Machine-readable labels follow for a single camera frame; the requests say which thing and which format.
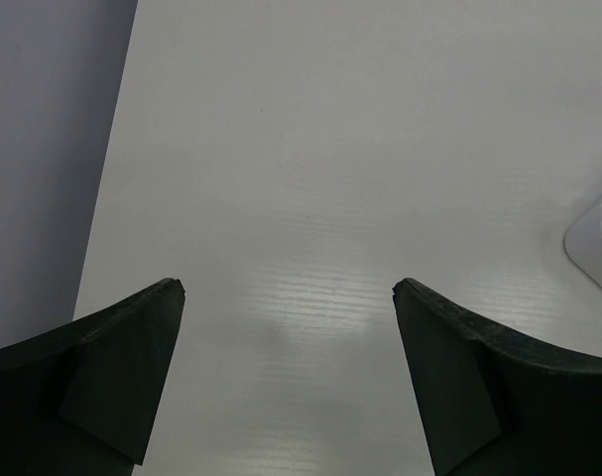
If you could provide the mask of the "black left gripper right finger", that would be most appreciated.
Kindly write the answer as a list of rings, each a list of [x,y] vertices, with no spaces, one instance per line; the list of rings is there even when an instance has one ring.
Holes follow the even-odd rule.
[[[541,341],[414,279],[394,306],[437,475],[602,475],[602,358]]]

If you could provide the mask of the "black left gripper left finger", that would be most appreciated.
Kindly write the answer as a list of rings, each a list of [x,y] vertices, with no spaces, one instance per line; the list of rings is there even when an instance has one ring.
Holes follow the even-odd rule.
[[[0,475],[130,475],[144,461],[185,291],[163,279],[0,348]]]

